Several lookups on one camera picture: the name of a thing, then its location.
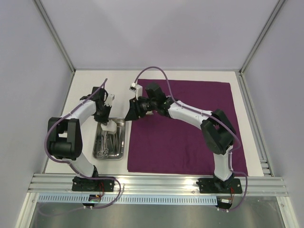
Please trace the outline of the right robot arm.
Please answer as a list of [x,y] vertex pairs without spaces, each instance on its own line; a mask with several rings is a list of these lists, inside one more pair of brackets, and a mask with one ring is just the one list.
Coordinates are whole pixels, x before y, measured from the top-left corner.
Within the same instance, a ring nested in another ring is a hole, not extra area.
[[156,111],[159,115],[180,120],[193,125],[202,131],[207,147],[213,152],[215,169],[213,183],[219,192],[226,192],[234,179],[231,152],[236,133],[222,110],[205,111],[189,106],[172,96],[166,96],[157,83],[150,83],[142,95],[143,88],[132,83],[129,88],[135,97],[129,101],[126,121],[136,121],[149,112]]

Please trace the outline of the steel tweezers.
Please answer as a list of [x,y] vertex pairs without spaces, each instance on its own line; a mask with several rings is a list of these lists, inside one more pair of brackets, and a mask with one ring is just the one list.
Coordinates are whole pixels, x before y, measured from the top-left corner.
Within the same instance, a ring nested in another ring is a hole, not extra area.
[[117,130],[117,140],[116,140],[116,142],[117,142],[117,151],[119,152],[120,151],[120,149],[121,149],[121,129],[118,129]]
[[113,150],[117,151],[117,134],[113,135]]
[[120,133],[120,153],[123,153],[125,130],[122,128]]

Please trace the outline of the plain steel surgical scissors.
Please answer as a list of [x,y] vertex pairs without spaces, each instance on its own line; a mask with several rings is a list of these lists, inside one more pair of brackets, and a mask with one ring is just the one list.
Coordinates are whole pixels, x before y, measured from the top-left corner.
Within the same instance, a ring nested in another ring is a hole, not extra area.
[[106,159],[109,156],[109,149],[108,149],[108,135],[107,133],[102,134],[100,139],[98,140],[99,148],[97,149],[97,156],[100,159]]

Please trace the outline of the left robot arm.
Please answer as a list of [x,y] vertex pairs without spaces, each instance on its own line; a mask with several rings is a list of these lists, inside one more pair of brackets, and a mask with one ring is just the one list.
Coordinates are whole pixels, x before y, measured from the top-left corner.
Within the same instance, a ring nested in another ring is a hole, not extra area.
[[78,177],[84,178],[83,185],[88,190],[97,189],[100,180],[97,168],[82,153],[81,125],[92,116],[103,131],[116,133],[117,125],[109,119],[113,101],[113,94],[102,87],[93,87],[92,93],[83,96],[71,112],[48,121],[44,141],[47,156],[54,162],[69,165]]

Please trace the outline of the white gauze pad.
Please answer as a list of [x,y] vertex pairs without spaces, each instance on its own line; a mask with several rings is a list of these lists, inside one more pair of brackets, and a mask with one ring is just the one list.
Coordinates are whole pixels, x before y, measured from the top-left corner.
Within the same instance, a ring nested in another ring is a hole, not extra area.
[[113,120],[109,120],[106,124],[101,124],[101,129],[109,134],[115,134],[117,132],[117,124]]

